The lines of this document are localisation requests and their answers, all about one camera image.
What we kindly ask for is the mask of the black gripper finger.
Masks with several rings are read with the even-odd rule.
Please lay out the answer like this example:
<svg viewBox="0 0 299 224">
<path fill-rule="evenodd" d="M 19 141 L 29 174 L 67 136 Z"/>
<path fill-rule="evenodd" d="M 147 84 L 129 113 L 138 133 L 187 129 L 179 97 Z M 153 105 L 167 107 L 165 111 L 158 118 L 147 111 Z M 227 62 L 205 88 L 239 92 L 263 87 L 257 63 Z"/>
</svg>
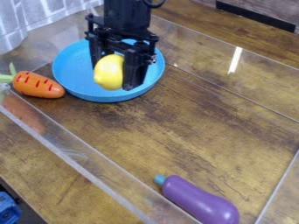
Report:
<svg viewBox="0 0 299 224">
<path fill-rule="evenodd" d="M 91 37 L 89 39 L 89 49 L 90 49 L 90 57 L 91 57 L 91 63 L 95 67 L 99 60 L 113 54 L 115 51 L 111 49 L 110 45 L 110 38 L 99 38 L 99 37 Z"/>
<path fill-rule="evenodd" d="M 146 80 L 149 66 L 157 62 L 155 48 L 147 43 L 134 43 L 125 54 L 123 89 L 131 91 Z"/>
</svg>

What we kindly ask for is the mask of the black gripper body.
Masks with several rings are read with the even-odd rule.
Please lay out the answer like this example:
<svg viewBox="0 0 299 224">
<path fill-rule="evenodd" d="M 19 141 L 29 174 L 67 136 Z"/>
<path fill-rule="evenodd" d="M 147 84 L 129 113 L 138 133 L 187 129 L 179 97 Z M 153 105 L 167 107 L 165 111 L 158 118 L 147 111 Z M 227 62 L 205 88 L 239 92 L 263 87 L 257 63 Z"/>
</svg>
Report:
<svg viewBox="0 0 299 224">
<path fill-rule="evenodd" d="M 89 21 L 87 41 L 99 46 L 109 38 L 135 39 L 147 42 L 151 47 L 159 37 L 149 31 L 151 10 L 161 7 L 154 0 L 105 0 L 105 17 L 91 12 Z"/>
</svg>

